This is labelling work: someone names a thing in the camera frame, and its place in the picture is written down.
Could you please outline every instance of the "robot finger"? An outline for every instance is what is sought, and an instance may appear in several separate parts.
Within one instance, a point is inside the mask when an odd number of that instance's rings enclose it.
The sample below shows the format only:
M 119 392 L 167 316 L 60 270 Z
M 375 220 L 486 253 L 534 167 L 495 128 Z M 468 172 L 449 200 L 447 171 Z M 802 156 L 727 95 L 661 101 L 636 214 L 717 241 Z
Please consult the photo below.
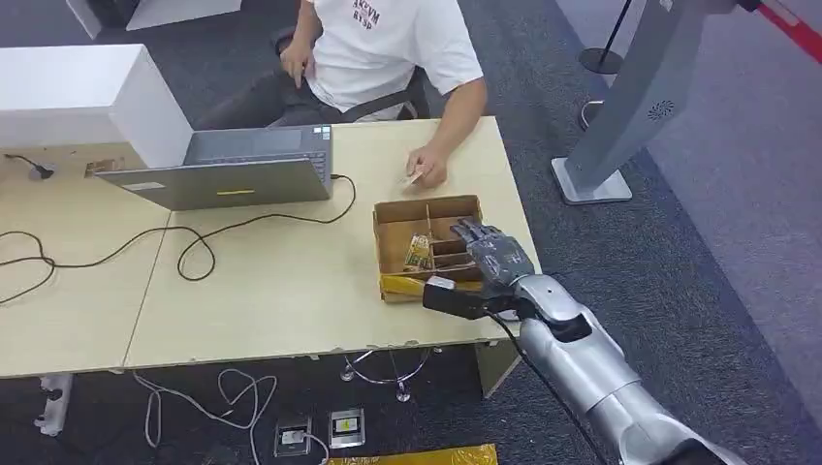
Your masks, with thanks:
M 466 245 L 477 240 L 477 238 L 474 237 L 473 234 L 471 234 L 471 230 L 462 225 L 451 226 L 451 231 L 454 232 L 454 234 L 458 235 L 459 238 L 462 239 L 462 242 L 465 242 Z
M 485 235 L 491 235 L 491 234 L 503 235 L 503 232 L 500 231 L 499 228 L 497 228 L 496 226 L 490 226 L 490 225 L 488 225 L 488 226 L 484 225 L 483 226 L 483 233 L 485 233 Z
M 468 218 L 462 218 L 458 221 L 461 225 L 463 225 L 471 231 L 475 239 L 479 239 L 488 235 L 482 223 L 477 223 L 473 219 Z

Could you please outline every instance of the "black pants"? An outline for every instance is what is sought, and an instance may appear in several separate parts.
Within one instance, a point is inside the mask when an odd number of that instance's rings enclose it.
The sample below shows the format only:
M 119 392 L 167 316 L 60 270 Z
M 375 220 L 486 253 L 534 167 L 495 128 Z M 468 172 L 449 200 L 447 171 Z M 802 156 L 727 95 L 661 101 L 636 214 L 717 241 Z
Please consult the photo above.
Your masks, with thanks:
M 334 107 L 324 104 L 311 92 L 311 87 L 305 79 L 299 89 L 294 80 L 288 77 L 282 90 L 282 116 L 273 121 L 270 126 L 302 126 L 306 124 L 333 124 L 339 122 L 342 113 Z
M 333 124 L 340 114 L 338 109 L 322 103 L 305 79 L 297 89 L 293 78 L 277 72 L 226 99 L 197 120 L 194 127 L 213 130 Z

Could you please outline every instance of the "man's arm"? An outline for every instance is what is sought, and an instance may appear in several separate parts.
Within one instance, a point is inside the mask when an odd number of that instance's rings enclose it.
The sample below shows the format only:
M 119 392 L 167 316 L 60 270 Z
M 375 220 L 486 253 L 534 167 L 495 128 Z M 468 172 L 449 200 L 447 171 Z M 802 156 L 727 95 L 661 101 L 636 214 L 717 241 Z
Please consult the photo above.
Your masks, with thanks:
M 482 77 L 459 85 L 451 92 L 434 136 L 425 146 L 411 152 L 408 158 L 407 174 L 421 174 L 417 184 L 430 188 L 445 182 L 448 157 L 474 130 L 487 99 L 486 82 Z
M 297 27 L 294 29 L 294 40 L 313 44 L 320 37 L 322 26 L 314 2 L 300 0 L 300 12 L 297 15 Z
M 322 29 L 314 4 L 308 0 L 300 0 L 300 13 L 297 16 L 294 37 L 280 54 L 283 70 L 294 78 L 297 89 L 302 85 L 302 75 L 314 71 L 314 54 L 311 48 Z

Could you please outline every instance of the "laptop lid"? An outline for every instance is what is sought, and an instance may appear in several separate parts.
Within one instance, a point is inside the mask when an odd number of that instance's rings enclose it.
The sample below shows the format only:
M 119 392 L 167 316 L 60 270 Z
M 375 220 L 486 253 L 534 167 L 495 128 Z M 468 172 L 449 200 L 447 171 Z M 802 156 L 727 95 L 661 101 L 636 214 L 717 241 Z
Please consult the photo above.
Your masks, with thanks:
M 330 198 L 307 159 L 103 171 L 96 175 L 172 211 Z

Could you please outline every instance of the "printed text on t-shirt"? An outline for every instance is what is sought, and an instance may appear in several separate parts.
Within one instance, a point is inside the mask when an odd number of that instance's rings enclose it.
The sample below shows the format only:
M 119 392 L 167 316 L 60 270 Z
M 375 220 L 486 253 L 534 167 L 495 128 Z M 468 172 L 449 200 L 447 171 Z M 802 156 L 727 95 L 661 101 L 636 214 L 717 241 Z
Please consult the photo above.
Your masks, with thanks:
M 365 0 L 354 1 L 354 19 L 365 29 L 371 29 L 380 20 L 380 14 Z

